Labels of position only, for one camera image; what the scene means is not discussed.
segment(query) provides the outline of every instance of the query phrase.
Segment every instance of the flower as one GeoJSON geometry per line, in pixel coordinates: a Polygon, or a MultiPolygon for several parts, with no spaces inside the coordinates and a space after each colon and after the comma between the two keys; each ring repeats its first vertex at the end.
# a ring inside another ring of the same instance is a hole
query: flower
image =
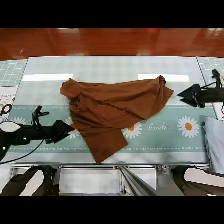
{"type": "Polygon", "coordinates": [[[141,134],[141,130],[142,130],[142,125],[140,122],[123,129],[123,134],[124,136],[126,136],[127,138],[135,138],[136,136],[139,136],[141,134]]]}
{"type": "MultiPolygon", "coordinates": [[[[72,119],[69,117],[68,119],[65,120],[65,123],[71,125],[72,119]]],[[[70,131],[68,134],[70,139],[80,136],[80,132],[77,129],[70,131]]]]}
{"type": "Polygon", "coordinates": [[[178,130],[182,131],[182,135],[185,135],[185,137],[193,137],[197,136],[199,133],[199,126],[197,122],[190,117],[182,117],[178,120],[178,130]]]}
{"type": "Polygon", "coordinates": [[[17,124],[26,124],[25,119],[23,119],[22,117],[14,117],[11,121],[17,124]]]}

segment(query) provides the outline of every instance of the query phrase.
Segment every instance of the light blue cloth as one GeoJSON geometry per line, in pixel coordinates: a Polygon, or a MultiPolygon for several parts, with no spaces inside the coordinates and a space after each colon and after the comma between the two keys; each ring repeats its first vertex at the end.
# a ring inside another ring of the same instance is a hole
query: light blue cloth
{"type": "Polygon", "coordinates": [[[205,141],[211,168],[224,174],[224,121],[205,117],[205,141]]]}

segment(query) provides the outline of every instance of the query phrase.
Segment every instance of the cable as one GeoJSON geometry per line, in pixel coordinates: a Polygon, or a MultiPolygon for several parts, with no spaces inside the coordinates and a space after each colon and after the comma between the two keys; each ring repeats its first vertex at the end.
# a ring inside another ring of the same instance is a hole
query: cable
{"type": "Polygon", "coordinates": [[[24,157],[27,157],[28,155],[30,155],[31,153],[33,153],[35,150],[37,150],[39,148],[39,146],[43,143],[43,141],[44,141],[44,139],[41,140],[41,142],[36,146],[36,148],[34,148],[31,152],[27,153],[26,155],[21,156],[21,157],[16,158],[16,159],[11,159],[11,160],[8,160],[8,161],[5,161],[5,162],[0,162],[0,165],[5,164],[5,163],[10,163],[10,162],[13,162],[13,161],[22,159],[24,157]]]}

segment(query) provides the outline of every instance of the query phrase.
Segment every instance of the wooden floor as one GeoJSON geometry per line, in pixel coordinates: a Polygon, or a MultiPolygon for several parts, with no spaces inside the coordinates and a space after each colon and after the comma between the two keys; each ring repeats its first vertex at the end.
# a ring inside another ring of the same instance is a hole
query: wooden floor
{"type": "Polygon", "coordinates": [[[224,28],[0,28],[0,60],[59,55],[224,56],[224,28]]]}

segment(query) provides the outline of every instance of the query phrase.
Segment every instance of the white daisy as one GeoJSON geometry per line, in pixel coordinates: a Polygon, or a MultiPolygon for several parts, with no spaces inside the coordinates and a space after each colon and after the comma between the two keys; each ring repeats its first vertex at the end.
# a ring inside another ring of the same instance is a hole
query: white daisy
{"type": "Polygon", "coordinates": [[[178,120],[178,130],[182,131],[182,135],[185,137],[193,137],[197,136],[199,133],[199,126],[197,122],[190,117],[182,117],[181,119],[178,120]]]}
{"type": "Polygon", "coordinates": [[[26,124],[26,121],[22,117],[14,117],[11,121],[17,123],[17,124],[26,124]]]}
{"type": "MultiPolygon", "coordinates": [[[[71,125],[72,119],[69,117],[68,119],[65,120],[65,123],[71,125]]],[[[80,136],[80,132],[77,129],[70,131],[68,134],[70,139],[80,136]]]]}
{"type": "Polygon", "coordinates": [[[142,125],[140,122],[132,125],[131,127],[123,129],[123,134],[127,138],[135,138],[136,136],[139,136],[141,134],[142,125]]]}

